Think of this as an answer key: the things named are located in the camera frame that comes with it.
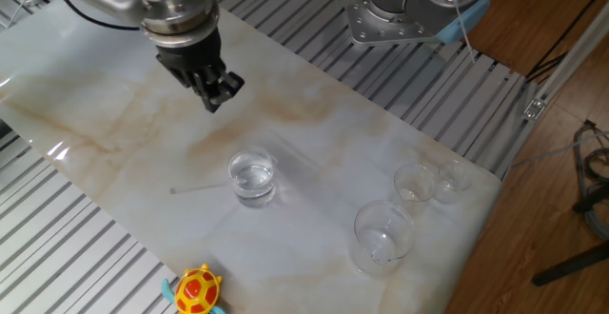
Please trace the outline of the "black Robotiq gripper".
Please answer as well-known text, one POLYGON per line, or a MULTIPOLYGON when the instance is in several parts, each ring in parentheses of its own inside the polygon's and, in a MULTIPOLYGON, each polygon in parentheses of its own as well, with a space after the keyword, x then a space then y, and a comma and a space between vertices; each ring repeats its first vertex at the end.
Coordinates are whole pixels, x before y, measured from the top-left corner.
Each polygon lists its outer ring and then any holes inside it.
POLYGON ((226 71, 221 58, 221 36, 215 29, 202 41, 182 48, 158 47, 157 59, 186 88, 201 98, 205 108, 215 113, 220 105, 232 99, 245 84, 244 79, 233 71, 226 71), (212 88, 217 81, 216 104, 212 102, 212 88))

